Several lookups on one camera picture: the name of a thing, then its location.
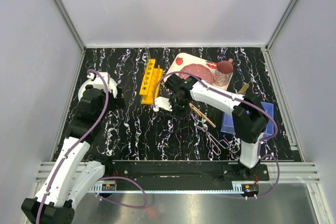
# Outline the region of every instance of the red mug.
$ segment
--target red mug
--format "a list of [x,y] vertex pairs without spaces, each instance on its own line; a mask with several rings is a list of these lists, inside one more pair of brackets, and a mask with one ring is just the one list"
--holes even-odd
[[218,86],[226,86],[233,74],[233,59],[222,60],[217,64],[214,74],[214,83]]

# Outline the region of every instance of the pink plate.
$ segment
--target pink plate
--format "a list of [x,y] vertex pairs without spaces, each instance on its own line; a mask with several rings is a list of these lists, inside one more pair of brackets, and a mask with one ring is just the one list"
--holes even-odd
[[[202,80],[206,81],[209,84],[214,83],[214,75],[211,73],[210,69],[201,64],[190,64],[184,66],[180,71],[192,73],[197,77],[200,77]],[[187,79],[189,75],[180,73],[180,78]]]

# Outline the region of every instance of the blue bin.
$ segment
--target blue bin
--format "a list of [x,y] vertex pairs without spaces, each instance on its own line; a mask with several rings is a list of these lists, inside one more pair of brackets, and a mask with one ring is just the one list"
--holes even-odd
[[[268,102],[261,102],[261,105],[264,107],[264,110],[272,117],[274,118],[274,105],[273,103]],[[222,128],[220,129],[221,132],[235,133],[235,128],[233,126],[233,119],[232,116],[223,113],[223,121],[222,121]],[[274,133],[274,126],[271,121],[268,122],[266,126],[266,130],[264,132],[264,136],[271,136]]]

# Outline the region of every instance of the white wall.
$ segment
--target white wall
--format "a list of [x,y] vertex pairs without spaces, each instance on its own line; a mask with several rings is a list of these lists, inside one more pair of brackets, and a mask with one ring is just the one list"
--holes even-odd
[[290,0],[62,0],[87,46],[266,44]]
[[336,220],[336,1],[299,0],[271,48],[305,157]]
[[0,223],[20,223],[80,50],[52,0],[0,0]]

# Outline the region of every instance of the robotic arm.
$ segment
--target robotic arm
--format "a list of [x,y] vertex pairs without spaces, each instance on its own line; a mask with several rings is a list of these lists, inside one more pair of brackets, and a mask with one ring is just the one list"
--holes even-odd
[[[100,75],[108,86],[109,103],[107,109],[125,108],[123,92],[117,87],[116,82],[106,72],[101,72]],[[35,198],[26,198],[21,206],[31,223],[36,223],[37,211],[45,194],[47,196],[43,205],[40,223],[71,223],[75,209],[86,192],[99,178],[112,175],[113,166],[110,157],[97,155],[92,158],[81,174],[75,180],[72,180],[79,163],[100,131],[100,124],[65,157],[66,152],[96,122],[102,113],[105,97],[103,81],[99,76],[90,73],[88,80],[79,89],[79,106],[66,132],[61,152],[49,177]],[[58,164],[63,159],[63,164],[58,167]],[[50,190],[47,191],[51,177],[55,172],[56,177],[52,182]]]
[[233,117],[236,135],[242,141],[240,163],[247,168],[253,168],[259,162],[259,141],[263,137],[268,118],[258,110],[232,98],[227,98],[221,93],[246,100],[263,110],[255,95],[233,94],[209,85],[207,82],[200,83],[191,76],[184,80],[176,74],[168,77],[165,85],[173,91],[173,94],[169,99],[156,98],[155,111],[162,108],[177,115],[187,115],[190,112],[189,103],[191,101],[204,102],[218,108]]

